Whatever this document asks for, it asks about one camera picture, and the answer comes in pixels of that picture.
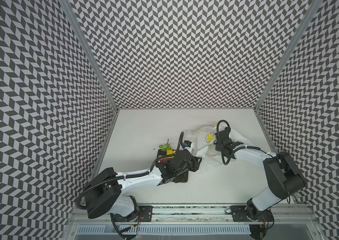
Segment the back wall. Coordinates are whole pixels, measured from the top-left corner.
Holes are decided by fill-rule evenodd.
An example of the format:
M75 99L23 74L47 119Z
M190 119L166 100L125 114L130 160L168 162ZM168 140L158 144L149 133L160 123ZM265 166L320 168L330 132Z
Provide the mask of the back wall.
M71 0L119 108L253 107L311 0Z

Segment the dark tray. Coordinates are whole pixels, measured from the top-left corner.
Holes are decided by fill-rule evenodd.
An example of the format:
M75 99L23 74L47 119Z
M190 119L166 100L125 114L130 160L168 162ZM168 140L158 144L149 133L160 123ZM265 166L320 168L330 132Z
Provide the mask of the dark tray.
M163 151L163 150L159 149L157 151L156 157L158 157L160 155L166 155L166 154L167 154L167 151ZM187 181L188 181L188 171L185 171L181 175L177 176L172 182L187 182Z

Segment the yellow object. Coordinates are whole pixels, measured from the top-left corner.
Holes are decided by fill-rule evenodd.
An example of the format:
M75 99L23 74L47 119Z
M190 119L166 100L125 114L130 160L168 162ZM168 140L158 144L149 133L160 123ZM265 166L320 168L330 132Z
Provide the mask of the yellow object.
M167 155L173 154L175 153L173 150L167 150Z
M210 132L207 136L206 136L206 142L212 142L212 140L214 140L214 134L212 132Z

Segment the side wall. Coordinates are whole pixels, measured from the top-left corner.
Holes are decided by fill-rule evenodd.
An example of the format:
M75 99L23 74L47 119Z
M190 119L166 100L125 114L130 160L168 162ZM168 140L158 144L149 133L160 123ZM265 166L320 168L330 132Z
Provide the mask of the side wall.
M339 0L324 1L261 109L279 151L309 180L299 193L339 239Z
M60 236L112 116L57 1L0 0L0 239Z

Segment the metal mounting plate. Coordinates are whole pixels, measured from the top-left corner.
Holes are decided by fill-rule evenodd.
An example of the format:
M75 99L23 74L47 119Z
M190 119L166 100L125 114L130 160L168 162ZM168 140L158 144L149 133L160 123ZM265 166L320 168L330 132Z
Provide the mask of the metal mounting plate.
M140 206L139 205L139 209L140 209L140 212L141 212L140 222L150 222L151 221L151 218L152 218L152 208L153 207L149 206L149 205L144 205L144 206ZM119 214L115 214L114 215L114 220L115 220L115 222L128 222L128 220L125 217L122 217Z
M247 218L247 212L246 212L246 205L241 206L230 206L231 209L231 215L234 220L234 222L247 222L252 221L249 218ZM264 212L263 214L264 219L260 219L259 221L265 221L265 222L273 222L274 217L272 214L269 214L268 212Z

